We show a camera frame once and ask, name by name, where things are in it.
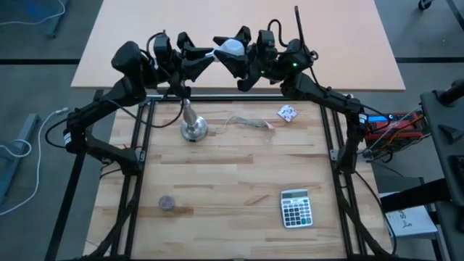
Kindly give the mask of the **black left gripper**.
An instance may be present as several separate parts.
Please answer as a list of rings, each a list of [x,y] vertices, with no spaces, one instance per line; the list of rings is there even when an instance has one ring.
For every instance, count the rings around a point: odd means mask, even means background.
[[[201,58],[195,60],[181,59],[181,54],[172,50],[170,54],[170,61],[166,65],[169,72],[169,89],[168,94],[173,94],[179,98],[189,98],[191,96],[191,88],[185,85],[185,80],[193,82],[211,65],[214,57],[204,57],[214,49],[195,47],[193,41],[190,39],[187,32],[178,34],[177,47],[181,50],[183,58]]]

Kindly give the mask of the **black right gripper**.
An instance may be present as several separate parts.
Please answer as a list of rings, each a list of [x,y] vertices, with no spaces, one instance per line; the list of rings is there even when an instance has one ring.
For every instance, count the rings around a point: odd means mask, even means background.
[[[234,40],[246,48],[251,39],[250,29],[243,25],[234,37],[214,36],[212,40],[218,46],[222,46],[228,40]],[[270,85],[278,82],[271,75],[278,56],[278,50],[275,47],[260,49],[258,46],[250,46],[246,55],[216,53],[215,56],[233,77],[242,78],[237,81],[240,91],[249,91],[260,78],[269,80]]]

